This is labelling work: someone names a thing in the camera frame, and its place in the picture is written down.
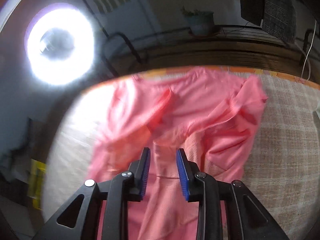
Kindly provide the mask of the pink shirt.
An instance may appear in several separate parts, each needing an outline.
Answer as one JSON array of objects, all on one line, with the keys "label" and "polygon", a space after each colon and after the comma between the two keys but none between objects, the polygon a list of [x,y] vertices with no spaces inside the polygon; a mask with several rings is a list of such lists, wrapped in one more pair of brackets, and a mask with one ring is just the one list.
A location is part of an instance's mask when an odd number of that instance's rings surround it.
[{"label": "pink shirt", "polygon": [[198,205],[182,195],[176,151],[217,180],[240,179],[267,101],[259,77],[196,67],[175,79],[134,76],[101,98],[89,178],[110,180],[151,151],[145,199],[129,204],[129,239],[194,239]]}]

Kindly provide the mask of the beige plaid bedspread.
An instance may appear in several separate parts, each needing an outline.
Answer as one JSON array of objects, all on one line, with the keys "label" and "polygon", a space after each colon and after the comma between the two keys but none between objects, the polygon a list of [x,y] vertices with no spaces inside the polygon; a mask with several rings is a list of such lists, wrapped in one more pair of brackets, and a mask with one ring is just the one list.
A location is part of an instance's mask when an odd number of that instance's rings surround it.
[{"label": "beige plaid bedspread", "polygon": [[[181,77],[160,72],[153,79],[133,75],[100,83],[79,96],[66,113],[47,158],[42,214],[49,219],[84,183],[101,132],[104,88],[137,76],[147,80]],[[253,74],[230,72],[239,77]],[[239,179],[253,192],[290,239],[303,239],[319,215],[319,88],[284,74],[259,77],[267,96],[253,146]]]}]

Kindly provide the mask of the yellow wooden stool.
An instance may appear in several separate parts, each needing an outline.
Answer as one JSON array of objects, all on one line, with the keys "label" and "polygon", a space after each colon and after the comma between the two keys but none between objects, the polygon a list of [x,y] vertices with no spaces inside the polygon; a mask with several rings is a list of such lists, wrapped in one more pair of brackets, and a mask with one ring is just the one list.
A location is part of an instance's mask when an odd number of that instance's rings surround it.
[{"label": "yellow wooden stool", "polygon": [[31,199],[33,208],[37,210],[41,210],[42,188],[45,175],[46,164],[41,161],[31,159],[27,196]]}]

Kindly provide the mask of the potted plant green pot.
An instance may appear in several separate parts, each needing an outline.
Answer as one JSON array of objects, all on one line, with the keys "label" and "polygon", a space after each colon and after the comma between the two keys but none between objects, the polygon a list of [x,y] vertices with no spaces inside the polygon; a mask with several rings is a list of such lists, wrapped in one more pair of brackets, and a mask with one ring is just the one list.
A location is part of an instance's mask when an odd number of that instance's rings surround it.
[{"label": "potted plant green pot", "polygon": [[181,13],[188,22],[193,35],[208,36],[213,33],[215,28],[213,11],[187,10],[182,7]]}]

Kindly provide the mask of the grey plaid hanging cloth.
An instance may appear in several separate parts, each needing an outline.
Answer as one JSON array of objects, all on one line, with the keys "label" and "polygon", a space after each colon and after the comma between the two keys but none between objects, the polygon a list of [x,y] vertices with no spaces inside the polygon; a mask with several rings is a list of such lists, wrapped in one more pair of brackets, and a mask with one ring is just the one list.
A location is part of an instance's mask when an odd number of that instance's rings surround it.
[{"label": "grey plaid hanging cloth", "polygon": [[271,36],[293,43],[296,38],[295,0],[240,0],[241,17]]}]

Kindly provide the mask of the black metal bed frame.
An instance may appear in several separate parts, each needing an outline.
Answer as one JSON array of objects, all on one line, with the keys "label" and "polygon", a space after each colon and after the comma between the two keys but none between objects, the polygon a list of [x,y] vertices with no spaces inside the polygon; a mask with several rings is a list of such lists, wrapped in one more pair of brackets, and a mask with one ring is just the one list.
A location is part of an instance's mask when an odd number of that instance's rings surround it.
[{"label": "black metal bed frame", "polygon": [[102,62],[112,77],[150,69],[182,66],[247,67],[280,72],[319,82],[319,33],[284,42],[249,25],[217,25],[208,36],[189,27],[129,39],[110,35],[101,46]]}]

